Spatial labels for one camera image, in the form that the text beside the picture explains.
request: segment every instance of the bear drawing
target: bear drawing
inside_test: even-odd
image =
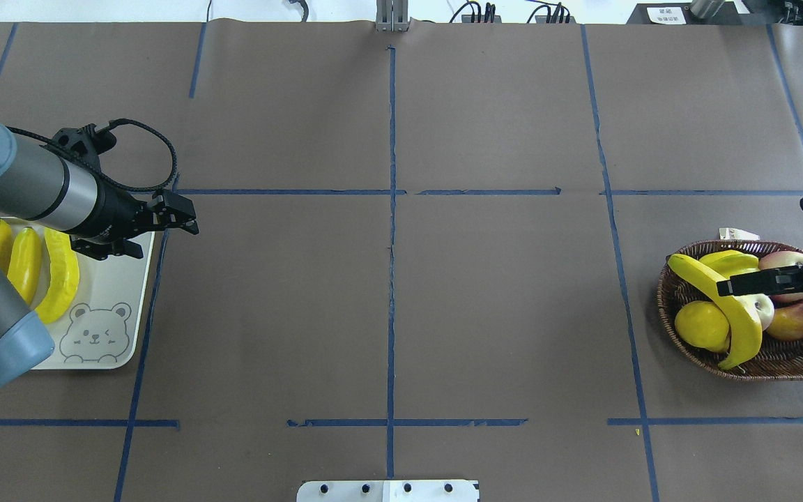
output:
[[[132,314],[124,303],[114,308],[93,310],[86,304],[70,309],[70,327],[61,338],[65,363],[115,363],[130,345],[125,321]]]

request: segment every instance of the sticker label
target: sticker label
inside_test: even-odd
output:
[[[740,229],[718,229],[721,241],[759,241],[761,236]]]
[[[686,24],[681,7],[647,7],[646,13],[656,24]]]

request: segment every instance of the black cable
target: black cable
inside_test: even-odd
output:
[[[452,19],[449,21],[449,23],[454,22],[454,19],[457,18],[459,13],[463,12],[463,10],[466,8],[466,6],[469,6],[469,8],[473,10],[473,22],[477,22],[477,20],[482,19],[482,6],[478,2],[466,2],[465,4],[460,6],[460,9],[458,9],[454,13],[454,15],[452,16]]]
[[[528,16],[526,24],[532,22],[532,19],[535,19],[535,14],[538,13],[538,11],[541,9],[547,9],[547,17],[549,19],[549,17],[551,16],[551,7],[547,3],[542,3],[541,6],[535,7],[535,9],[532,10],[532,15]]]
[[[134,125],[138,128],[143,128],[143,130],[148,131],[149,133],[153,134],[156,137],[159,137],[160,141],[162,141],[163,144],[166,145],[167,149],[169,149],[169,155],[172,156],[172,168],[169,171],[169,178],[166,178],[166,181],[163,181],[162,183],[156,185],[152,185],[152,187],[132,187],[131,185],[124,185],[118,181],[115,181],[108,175],[103,174],[103,172],[96,171],[95,168],[92,168],[92,166],[89,165],[88,162],[84,161],[82,157],[80,157],[76,152],[72,152],[68,149],[65,149],[56,141],[48,139],[48,137],[40,136],[39,134],[36,134],[34,132],[23,130],[22,128],[9,127],[8,130],[12,131],[14,134],[20,134],[20,136],[31,137],[32,139],[35,139],[40,143],[45,143],[45,145],[52,147],[52,149],[60,153],[67,160],[70,160],[71,162],[75,162],[78,165],[85,167],[92,173],[92,175],[98,176],[99,178],[101,178],[102,181],[114,185],[114,187],[116,188],[121,188],[122,190],[128,192],[152,192],[154,190],[159,190],[160,188],[163,188],[166,185],[169,185],[170,182],[172,182],[172,180],[175,179],[176,174],[178,173],[178,156],[176,155],[175,147],[172,146],[172,142],[169,141],[169,139],[167,139],[165,136],[163,136],[163,134],[160,134],[160,131],[156,130],[155,128],[152,128],[147,124],[140,123],[139,121],[133,121],[131,119],[117,119],[115,121],[110,121],[107,127],[102,128],[102,130],[98,131],[98,134],[106,133],[107,131],[120,127],[121,125]]]
[[[299,0],[299,4],[300,4],[300,6],[303,7],[303,20],[302,20],[302,22],[306,22],[307,20],[309,20],[309,4],[306,2],[306,0]]]

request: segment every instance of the wicker basket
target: wicker basket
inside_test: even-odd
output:
[[[771,241],[702,241],[688,245],[678,250],[680,254],[700,258],[708,253],[736,249],[743,253],[764,257],[774,251],[800,251],[790,245]],[[707,300],[703,295],[687,282],[683,282],[668,267],[662,270],[659,276],[659,286],[656,291],[657,305],[665,331],[678,349],[689,359],[717,376],[736,379],[736,381],[770,381],[770,379],[803,379],[803,340],[786,342],[775,340],[764,334],[761,342],[761,351],[753,359],[742,363],[730,371],[721,371],[717,363],[723,361],[723,353],[714,353],[705,349],[697,349],[681,340],[673,328],[675,315],[683,305],[694,300]]]

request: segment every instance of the white plate with holes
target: white plate with holes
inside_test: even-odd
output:
[[[479,502],[476,480],[306,482],[296,502]]]
[[[13,235],[31,227],[43,238],[43,227],[17,218],[4,218]],[[109,257],[92,260],[78,254],[79,291],[70,308],[51,324],[45,324],[54,340],[54,353],[35,370],[111,370],[131,359],[141,325],[144,289],[151,266],[153,232],[131,241],[144,251],[144,258]],[[42,301],[49,283],[49,259],[42,244],[39,285],[31,309]]]

